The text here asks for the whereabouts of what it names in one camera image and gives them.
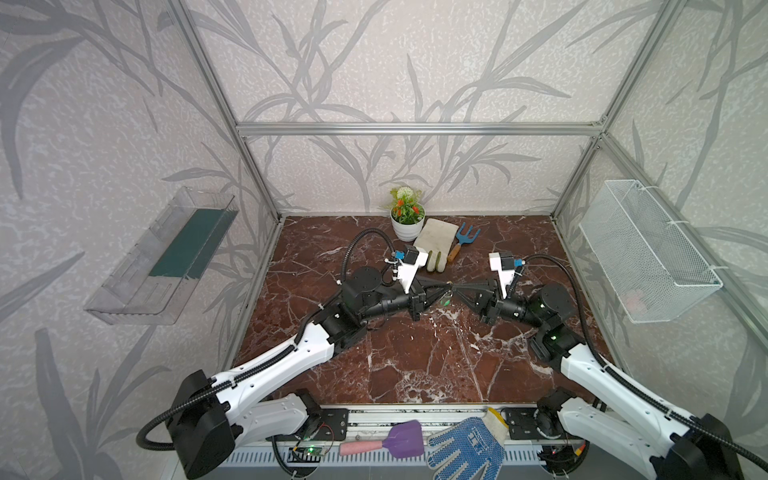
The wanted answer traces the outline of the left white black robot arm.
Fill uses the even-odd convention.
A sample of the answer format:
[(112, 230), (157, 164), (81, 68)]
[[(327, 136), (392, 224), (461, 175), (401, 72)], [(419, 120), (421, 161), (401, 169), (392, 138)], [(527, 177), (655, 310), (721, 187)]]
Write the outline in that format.
[(317, 408), (314, 401), (300, 394), (272, 400), (270, 394), (355, 346), (370, 331), (371, 320), (399, 312), (417, 320), (451, 289), (448, 282), (420, 276), (408, 287), (402, 282), (387, 286), (379, 270), (362, 267), (293, 337), (228, 371), (189, 374), (164, 422), (185, 476), (210, 473), (242, 443), (301, 430)]

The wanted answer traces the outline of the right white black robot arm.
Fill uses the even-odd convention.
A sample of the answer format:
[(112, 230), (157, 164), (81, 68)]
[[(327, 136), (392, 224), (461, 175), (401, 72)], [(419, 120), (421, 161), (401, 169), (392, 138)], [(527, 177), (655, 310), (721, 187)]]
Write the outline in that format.
[(517, 321), (534, 328), (535, 356), (588, 390), (606, 411), (560, 389), (539, 409), (556, 431), (580, 437), (647, 479), (741, 479), (727, 427), (711, 415), (697, 419), (642, 386), (593, 352), (566, 319), (581, 313), (567, 289), (547, 284), (530, 297), (503, 293), (496, 281), (456, 285), (454, 296), (485, 323)]

